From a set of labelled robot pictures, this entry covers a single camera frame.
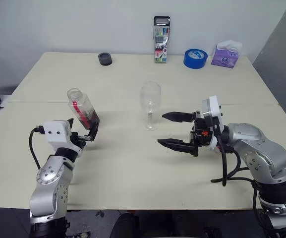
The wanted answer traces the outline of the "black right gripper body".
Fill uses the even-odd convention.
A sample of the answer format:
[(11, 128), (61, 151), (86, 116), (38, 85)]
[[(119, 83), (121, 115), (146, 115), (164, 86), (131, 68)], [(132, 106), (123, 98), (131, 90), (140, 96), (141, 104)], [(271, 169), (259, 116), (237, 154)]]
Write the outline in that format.
[(199, 147), (215, 148), (216, 137), (214, 136), (213, 129), (207, 125), (207, 121), (201, 118), (200, 111), (192, 113), (192, 120), (194, 125), (190, 132), (190, 144), (193, 150), (190, 154), (198, 156)]

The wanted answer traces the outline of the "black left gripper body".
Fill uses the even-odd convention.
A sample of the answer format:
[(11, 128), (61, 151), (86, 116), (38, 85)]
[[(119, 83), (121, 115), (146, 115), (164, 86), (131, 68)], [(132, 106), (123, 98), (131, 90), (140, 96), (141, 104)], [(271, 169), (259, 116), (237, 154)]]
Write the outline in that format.
[(86, 143), (88, 141), (93, 141), (94, 139), (92, 136), (89, 135), (78, 135), (77, 132), (72, 132), (72, 135), (70, 136), (71, 142), (75, 145), (78, 146), (81, 149), (84, 149)]

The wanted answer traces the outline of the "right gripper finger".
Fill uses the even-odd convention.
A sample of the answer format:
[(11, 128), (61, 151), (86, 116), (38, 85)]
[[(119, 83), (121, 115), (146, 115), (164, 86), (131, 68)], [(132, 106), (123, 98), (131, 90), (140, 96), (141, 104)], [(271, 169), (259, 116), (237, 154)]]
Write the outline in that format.
[(183, 142), (182, 140), (172, 139), (172, 138), (158, 139), (157, 142), (163, 145), (164, 147), (167, 147), (174, 151), (188, 153), (193, 156), (198, 156), (198, 147), (195, 146), (193, 143), (186, 143)]
[(183, 112), (169, 112), (162, 115), (162, 118), (168, 119), (174, 122), (193, 122), (196, 118), (195, 113), (183, 113)]

